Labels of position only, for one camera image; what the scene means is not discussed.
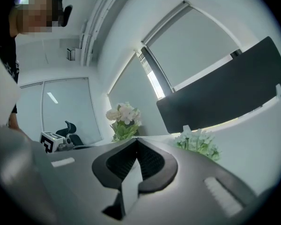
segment black desk divider panel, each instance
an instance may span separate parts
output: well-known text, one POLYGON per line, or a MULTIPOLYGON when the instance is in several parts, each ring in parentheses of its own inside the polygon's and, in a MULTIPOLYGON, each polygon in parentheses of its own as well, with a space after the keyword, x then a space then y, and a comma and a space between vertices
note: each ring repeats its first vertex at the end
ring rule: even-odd
POLYGON ((238 118, 276 96, 281 56, 270 37, 188 86, 157 101, 169 133, 238 118))

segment white wall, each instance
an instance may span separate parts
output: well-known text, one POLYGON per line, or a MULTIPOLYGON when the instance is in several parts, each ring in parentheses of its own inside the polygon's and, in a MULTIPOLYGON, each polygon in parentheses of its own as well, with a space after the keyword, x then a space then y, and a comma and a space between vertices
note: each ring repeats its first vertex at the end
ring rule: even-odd
POLYGON ((110 109, 110 103, 107 95, 102 93, 101 84, 98 79, 96 67, 52 67, 43 69, 33 69, 30 71, 20 71, 18 85, 36 83, 43 80, 88 77, 89 89, 92 99, 92 105, 97 120, 97 124, 102 136, 106 141, 112 140, 113 131, 105 117, 106 111, 110 109))
MULTIPOLYGON (((183 0, 129 0, 103 46, 98 71, 108 93, 141 40, 183 0)), ((281 31, 260 0, 188 0, 218 23, 243 50, 270 36, 281 54, 281 31)))

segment white strip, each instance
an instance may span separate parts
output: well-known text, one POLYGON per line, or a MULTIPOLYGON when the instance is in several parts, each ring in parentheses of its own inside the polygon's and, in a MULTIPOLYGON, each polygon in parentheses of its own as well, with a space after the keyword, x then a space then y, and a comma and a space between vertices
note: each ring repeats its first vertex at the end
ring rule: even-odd
POLYGON ((43 118, 43 96, 44 96, 44 86, 45 86, 45 82, 43 82, 42 94, 41 94, 41 129, 42 129, 42 132, 44 131, 44 118, 43 118))
POLYGON ((73 162, 75 162, 75 159, 72 157, 69 157, 69 158, 66 158, 66 159, 63 159, 60 161, 51 162, 51 164, 53 167, 60 167, 60 166, 64 166, 64 165, 67 165, 67 164, 70 164, 73 162))
POLYGON ((208 190, 228 217, 239 213, 242 205, 214 177, 204 180, 208 190))
POLYGON ((47 94, 49 95, 49 97, 52 99, 52 101, 54 102, 54 103, 58 103, 58 101, 55 99, 55 97, 52 95, 52 93, 50 93, 50 92, 47 92, 47 94))

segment window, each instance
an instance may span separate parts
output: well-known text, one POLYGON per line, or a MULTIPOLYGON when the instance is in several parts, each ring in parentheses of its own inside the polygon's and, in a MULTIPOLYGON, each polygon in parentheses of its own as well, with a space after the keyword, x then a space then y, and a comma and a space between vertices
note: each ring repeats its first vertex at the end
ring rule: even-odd
POLYGON ((42 131, 56 133, 66 128, 65 121, 75 124, 75 133, 85 145, 102 139, 88 78, 53 80, 22 87, 17 110, 19 126, 34 141, 39 141, 42 131))
POLYGON ((159 83, 158 79, 156 78, 154 71, 148 64, 146 58, 143 56, 143 54, 141 54, 139 58, 140 58, 140 62, 142 64, 143 68, 146 71, 146 75, 154 89, 154 92, 155 92, 158 100, 164 98, 165 95, 164 95, 163 89, 161 88, 160 83, 159 83))

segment person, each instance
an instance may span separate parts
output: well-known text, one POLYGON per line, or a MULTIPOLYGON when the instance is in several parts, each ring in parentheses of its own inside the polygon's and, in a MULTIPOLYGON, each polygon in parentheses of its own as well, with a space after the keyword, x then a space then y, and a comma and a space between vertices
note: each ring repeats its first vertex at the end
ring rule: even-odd
MULTIPOLYGON (((16 83, 20 72, 19 61, 16 59, 16 36, 45 32, 52 26, 65 27, 71 11, 72 6, 63 10, 62 0, 29 0, 28 4, 14 4, 8 16, 0 21, 0 59, 16 83)), ((19 128, 16 114, 15 105, 7 126, 29 138, 19 128)))

